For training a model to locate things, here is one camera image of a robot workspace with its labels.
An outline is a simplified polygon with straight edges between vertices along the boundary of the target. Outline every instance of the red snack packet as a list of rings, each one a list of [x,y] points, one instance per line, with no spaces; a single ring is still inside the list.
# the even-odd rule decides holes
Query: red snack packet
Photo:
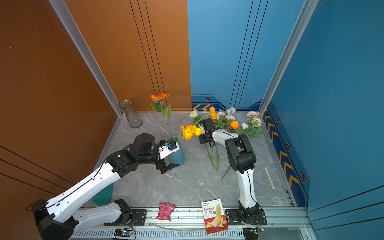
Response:
[[[176,205],[169,202],[161,202],[159,205],[159,214],[156,219],[159,220],[170,220],[170,214],[175,210]]]

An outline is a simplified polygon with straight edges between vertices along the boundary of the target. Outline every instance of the orange rose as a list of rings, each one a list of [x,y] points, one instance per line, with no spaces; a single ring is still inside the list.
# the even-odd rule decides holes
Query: orange rose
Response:
[[[229,126],[233,129],[236,129],[239,127],[239,122],[238,121],[231,122],[231,124],[229,124]]]

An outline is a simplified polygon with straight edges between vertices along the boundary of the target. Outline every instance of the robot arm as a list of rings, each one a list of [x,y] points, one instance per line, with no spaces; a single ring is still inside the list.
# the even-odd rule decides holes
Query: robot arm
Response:
[[[48,201],[40,199],[32,204],[35,222],[43,240],[67,240],[73,233],[107,223],[126,224],[131,219],[131,209],[124,200],[108,206],[78,210],[86,201],[111,183],[137,169],[140,164],[155,164],[161,173],[178,166],[166,165],[164,158],[179,150],[179,144],[161,140],[143,133],[133,144],[111,154],[104,163],[86,178],[62,194]]]
[[[211,119],[200,122],[203,134],[199,136],[201,144],[218,142],[227,149],[228,160],[236,171],[240,188],[239,214],[245,224],[252,224],[258,220],[262,209],[257,203],[255,187],[253,184],[253,169],[256,155],[245,134],[230,133],[222,128],[215,127]]]

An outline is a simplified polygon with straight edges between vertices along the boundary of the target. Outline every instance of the glass vase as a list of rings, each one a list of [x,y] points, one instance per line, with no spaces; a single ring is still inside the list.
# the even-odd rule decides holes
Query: glass vase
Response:
[[[128,124],[131,128],[140,127],[143,120],[133,108],[134,101],[132,99],[124,99],[120,102],[119,107],[125,112]]]

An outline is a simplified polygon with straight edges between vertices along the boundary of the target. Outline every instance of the marble floor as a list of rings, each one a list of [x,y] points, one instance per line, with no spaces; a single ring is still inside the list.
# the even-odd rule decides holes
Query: marble floor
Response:
[[[246,122],[246,112],[234,113],[240,123]],[[143,133],[150,133],[156,142],[169,137],[165,120],[159,113],[139,113],[143,119],[141,127],[128,126],[123,116],[107,156],[124,146],[131,144],[134,138]],[[173,135],[178,135],[182,124],[191,123],[189,113],[172,113],[170,128]],[[254,184],[257,201],[261,206],[291,206],[291,200],[284,188],[276,166],[267,146],[265,136],[257,140],[250,139],[257,156],[254,171]],[[160,202],[170,202],[177,206],[197,207],[202,201],[221,198],[224,206],[238,206],[239,187],[234,170],[221,178],[229,167],[226,149],[218,144],[220,154],[219,170],[212,169],[207,151],[194,136],[189,141],[182,141],[185,163],[166,174],[160,174],[154,165],[139,165],[137,170],[114,183],[112,201],[124,199],[131,207],[158,207]],[[265,173],[269,171],[275,189],[273,190]]]

